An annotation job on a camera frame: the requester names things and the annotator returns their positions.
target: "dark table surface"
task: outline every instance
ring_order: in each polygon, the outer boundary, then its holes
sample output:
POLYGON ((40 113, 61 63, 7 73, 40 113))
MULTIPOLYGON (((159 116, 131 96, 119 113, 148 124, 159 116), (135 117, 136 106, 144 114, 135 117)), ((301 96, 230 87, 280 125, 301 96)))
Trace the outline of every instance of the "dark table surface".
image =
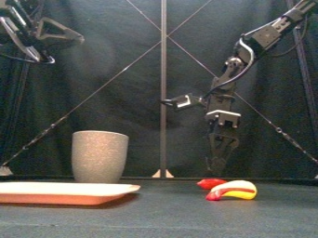
POLYGON ((255 181, 254 200, 208 202, 198 180, 132 179, 101 205, 0 204, 0 237, 318 237, 318 186, 255 181))

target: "ceramic cup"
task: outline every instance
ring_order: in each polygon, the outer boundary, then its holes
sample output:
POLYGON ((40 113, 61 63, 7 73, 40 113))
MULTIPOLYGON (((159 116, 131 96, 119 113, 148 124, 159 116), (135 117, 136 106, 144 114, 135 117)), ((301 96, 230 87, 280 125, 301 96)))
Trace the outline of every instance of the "ceramic cup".
POLYGON ((128 136, 85 130, 72 137, 72 171, 80 183, 117 183, 125 165, 128 136))

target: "cup rim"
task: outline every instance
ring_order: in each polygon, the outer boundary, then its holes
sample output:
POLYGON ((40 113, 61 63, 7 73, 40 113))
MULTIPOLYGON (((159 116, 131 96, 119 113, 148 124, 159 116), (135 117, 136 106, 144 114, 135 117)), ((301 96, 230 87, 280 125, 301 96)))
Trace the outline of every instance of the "cup rim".
POLYGON ((107 131, 107 130, 80 130, 80 131, 76 131, 73 133, 73 135, 80 134, 80 133, 87 133, 87 132, 101 133, 101 134, 113 134, 113 135, 128 137, 127 135, 124 135, 121 133, 117 133, 117 132, 113 132, 113 131, 107 131))

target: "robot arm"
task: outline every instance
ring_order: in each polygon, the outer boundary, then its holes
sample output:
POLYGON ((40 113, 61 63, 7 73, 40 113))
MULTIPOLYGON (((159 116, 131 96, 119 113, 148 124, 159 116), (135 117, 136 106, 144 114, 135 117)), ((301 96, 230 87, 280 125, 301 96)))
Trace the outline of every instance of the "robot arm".
POLYGON ((247 73, 256 60, 274 48, 279 40, 291 32, 306 16, 318 11, 318 0, 302 0, 276 20, 242 35, 234 48, 234 55, 224 62, 223 75, 214 78, 210 91, 203 97, 191 94, 162 103, 180 111, 196 105, 206 108, 208 139, 212 157, 207 168, 219 176, 231 151, 238 147, 239 113, 231 112, 235 82, 247 73))
MULTIPOLYGON (((11 40, 31 58, 31 61, 25 61, 53 63, 48 47, 55 44, 69 45, 69 42, 83 43, 83 36, 49 18, 35 22, 24 5, 20 0, 0 0, 0 46, 11 40)), ((28 7, 36 9, 35 1, 29 2, 28 7)))

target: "black curtain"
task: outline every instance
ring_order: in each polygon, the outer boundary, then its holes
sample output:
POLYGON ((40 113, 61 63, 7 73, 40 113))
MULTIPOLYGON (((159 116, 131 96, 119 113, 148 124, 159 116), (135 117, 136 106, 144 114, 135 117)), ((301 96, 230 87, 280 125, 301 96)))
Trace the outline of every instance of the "black curtain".
MULTIPOLYGON (((7 151, 19 151, 101 89, 9 163, 13 173, 71 175, 72 133, 89 129, 130 136, 124 176, 150 177, 160 168, 163 159, 162 67, 167 67, 168 98, 186 93, 203 95, 210 89, 212 74, 222 74, 223 63, 232 54, 240 34, 276 19, 286 11, 283 0, 168 0, 167 34, 174 42, 168 39, 167 49, 162 49, 162 32, 158 29, 162 1, 45 0, 43 16, 81 33, 85 42, 64 50, 52 50, 55 65, 32 65, 28 68, 13 140, 7 151), (167 66, 160 65, 162 50, 167 51, 167 66)), ((315 17, 310 21, 306 50, 310 75, 317 78, 315 17)), ((291 34, 272 54, 293 45, 291 34)), ((19 65, 4 61, 1 67, 7 67, 8 72, 1 73, 1 85, 9 81, 9 71, 19 65)), ((317 96, 317 80, 311 86, 317 96)), ((9 98, 16 95, 8 95, 5 88, 1 92, 5 92, 3 106, 9 108, 9 98)), ((236 92, 302 147, 317 154, 297 52, 282 58, 262 59, 238 81, 236 92)), ((234 112, 242 114, 239 147, 223 175, 313 178, 318 173, 317 164, 282 138, 239 97, 234 112)), ((204 164, 210 147, 203 109, 192 108, 183 112, 167 109, 166 120, 164 158, 170 173, 176 178, 212 176, 204 164)))

